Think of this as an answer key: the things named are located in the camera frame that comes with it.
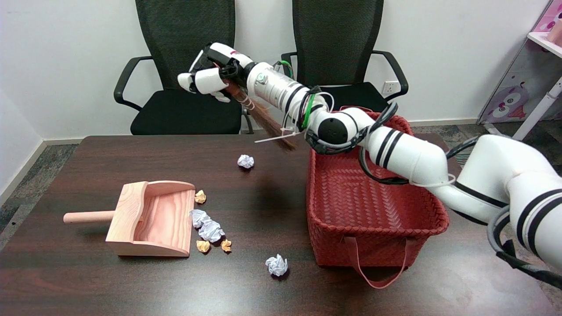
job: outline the wooden dustpan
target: wooden dustpan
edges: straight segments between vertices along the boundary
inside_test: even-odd
[[[64,222],[111,222],[106,242],[120,256],[187,257],[194,201],[187,182],[129,183],[115,211],[66,213]]]

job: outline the yellow crumpled paper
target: yellow crumpled paper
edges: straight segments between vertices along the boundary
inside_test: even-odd
[[[204,241],[204,240],[198,240],[197,241],[197,250],[199,250],[200,252],[207,252],[209,251],[209,249],[211,248],[211,243],[208,241]]]
[[[224,252],[231,252],[230,246],[232,245],[232,241],[225,239],[223,242],[220,243],[220,247],[224,250]]]
[[[199,192],[195,194],[195,202],[203,204],[205,203],[205,201],[207,201],[207,196],[205,195],[203,190],[199,190]]]

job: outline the mesh chair back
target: mesh chair back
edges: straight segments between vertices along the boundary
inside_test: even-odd
[[[164,89],[180,89],[210,42],[234,46],[234,0],[136,0],[140,28]]]
[[[297,80],[363,82],[382,14],[383,0],[293,0]]]

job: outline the gray carpet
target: gray carpet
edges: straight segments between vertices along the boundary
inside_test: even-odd
[[[513,135],[520,125],[520,123],[495,124],[496,128],[506,135]],[[484,127],[479,125],[416,127],[413,130],[414,133],[437,133],[443,138],[449,148],[453,148],[468,138],[487,134]],[[524,142],[538,149],[550,161],[557,172],[559,174],[562,173],[562,121],[540,122],[531,130]],[[6,203],[2,205],[0,210],[0,231],[2,231],[0,233],[0,251],[31,212],[41,198],[41,195],[45,193],[77,146],[48,146]],[[469,154],[470,149],[461,152],[457,156],[461,166],[464,165]],[[506,229],[505,234],[507,238],[514,238],[513,232],[508,229]],[[543,264],[526,249],[519,246],[516,250],[520,258],[533,264]],[[539,285],[555,310],[562,315],[562,291],[541,282],[539,282]]]

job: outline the baseboard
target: baseboard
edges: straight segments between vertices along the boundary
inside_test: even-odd
[[[51,138],[51,139],[44,139],[43,143],[46,146],[74,145],[74,144],[79,144],[82,141],[82,139],[84,138],[68,138],[68,139]]]
[[[41,153],[47,148],[45,142],[40,142],[35,150],[29,156],[27,162],[20,168],[20,170],[13,176],[10,183],[6,186],[4,191],[0,194],[0,205],[3,205],[6,200],[12,195],[13,191],[17,188],[18,184],[24,179],[25,175],[31,169],[33,164],[37,161],[37,158]]]
[[[474,119],[451,119],[451,120],[412,120],[408,121],[412,127],[443,126],[443,125],[469,125],[476,124],[478,118]]]

